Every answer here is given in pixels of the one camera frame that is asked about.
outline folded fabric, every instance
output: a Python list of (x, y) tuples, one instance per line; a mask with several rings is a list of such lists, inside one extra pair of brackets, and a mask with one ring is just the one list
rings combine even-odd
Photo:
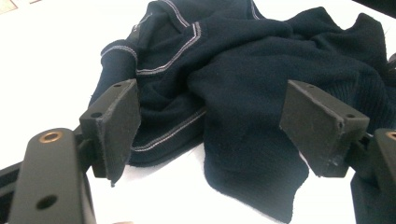
[(308, 176), (278, 127), (288, 79), (352, 105), (370, 117), (369, 132), (396, 127), (384, 33), (364, 14), (343, 30), (322, 7), (274, 21), (250, 0), (161, 0), (103, 49), (102, 65), (92, 102), (137, 79), (142, 123), (129, 164), (158, 164), (204, 140), (209, 185), (282, 222)]

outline white stitching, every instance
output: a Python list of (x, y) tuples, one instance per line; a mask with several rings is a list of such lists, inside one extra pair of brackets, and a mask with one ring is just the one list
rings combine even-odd
[(122, 45), (117, 45), (117, 46), (111, 47), (110, 49), (106, 50), (101, 56), (104, 57), (107, 53), (109, 53), (111, 50), (114, 50), (114, 49), (121, 49), (121, 50), (127, 51), (128, 53), (131, 53), (134, 56), (134, 60), (135, 60), (134, 63), (137, 64), (137, 54), (136, 54), (136, 52), (134, 52), (133, 49), (131, 49), (129, 47), (126, 47), (126, 46), (122, 46)]
[(250, 0), (250, 5), (251, 5), (251, 13), (253, 14), (254, 19), (259, 20), (260, 18), (257, 16), (256, 10), (254, 9), (253, 0)]
[(177, 19), (180, 21), (180, 23), (184, 26), (184, 27), (188, 27), (190, 26), (190, 24), (188, 22), (186, 22), (186, 20), (184, 20), (184, 18), (181, 16), (180, 12), (178, 11), (177, 7), (175, 6), (175, 4), (173, 4), (173, 2), (169, 1), (169, 0), (161, 0), (163, 2), (165, 2), (166, 4), (169, 5), (169, 7), (171, 7), (175, 14)]
[(191, 117), (189, 117), (188, 119), (186, 119), (183, 122), (181, 122), (180, 124), (178, 124), (175, 128), (173, 128), (168, 133), (152, 140), (151, 142), (149, 142), (148, 144), (146, 144), (142, 147), (132, 147), (132, 150), (142, 152), (142, 151), (149, 151), (149, 150), (153, 149), (154, 147), (167, 141), (169, 138), (173, 137), (175, 134), (179, 133), (180, 131), (182, 131), (183, 129), (188, 127), (190, 124), (194, 123), (196, 120), (198, 120), (205, 113), (206, 113), (206, 110), (204, 108), (200, 109), (199, 111), (194, 113)]
[(171, 61), (169, 61), (168, 63), (159, 66), (157, 68), (154, 69), (141, 69), (141, 70), (136, 70), (136, 75), (137, 76), (142, 76), (142, 75), (154, 75), (156, 73), (160, 73), (165, 71), (169, 66), (172, 65), (172, 63), (175, 62), (175, 60), (177, 60), (180, 55), (189, 47), (191, 47), (195, 42), (198, 41), (198, 39), (201, 37), (201, 27), (199, 25), (198, 22), (196, 22), (195, 24), (192, 25), (192, 29), (194, 31), (194, 36), (192, 37), (192, 39), (190, 39), (185, 45), (183, 45), (183, 47), (181, 47), (181, 49), (177, 52), (177, 54), (171, 59)]

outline white table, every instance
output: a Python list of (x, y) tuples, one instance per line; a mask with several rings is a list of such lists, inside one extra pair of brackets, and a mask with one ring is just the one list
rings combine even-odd
[[(148, 0), (43, 0), (0, 15), (0, 168), (23, 159), (29, 139), (47, 129), (74, 129), (98, 81), (100, 51), (125, 38)], [(381, 21), (388, 57), (396, 52), (396, 20), (348, 0), (256, 0), (266, 18), (286, 20), (323, 6), (342, 28), (360, 12)], [(115, 188), (89, 171), (98, 223), (274, 223), (210, 188), (204, 147), (151, 168), (126, 167)], [(346, 178), (312, 173), (298, 190), (291, 223), (355, 223)]]

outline robotic claw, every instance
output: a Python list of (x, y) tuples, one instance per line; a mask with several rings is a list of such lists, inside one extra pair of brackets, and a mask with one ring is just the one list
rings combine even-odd
[[(316, 175), (344, 177), (349, 166), (356, 171), (351, 189), (358, 224), (390, 224), (396, 220), (396, 131), (369, 135), (368, 123), (325, 91), (289, 81), (282, 130)], [(95, 223), (85, 173), (92, 166), (96, 177), (117, 182), (139, 124), (132, 79), (110, 87), (74, 131), (33, 137), (24, 161), (0, 171), (0, 223)]]

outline dark blue cloth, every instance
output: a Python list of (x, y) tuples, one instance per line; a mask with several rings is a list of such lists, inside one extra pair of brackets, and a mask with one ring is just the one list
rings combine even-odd
[(128, 78), (140, 90), (131, 165), (169, 160), (203, 137), (210, 186), (283, 222), (308, 176), (278, 127), (288, 79), (354, 106), (370, 132), (396, 128), (383, 30), (364, 14), (342, 30), (322, 7), (274, 21), (249, 0), (162, 0), (102, 55), (92, 102)]

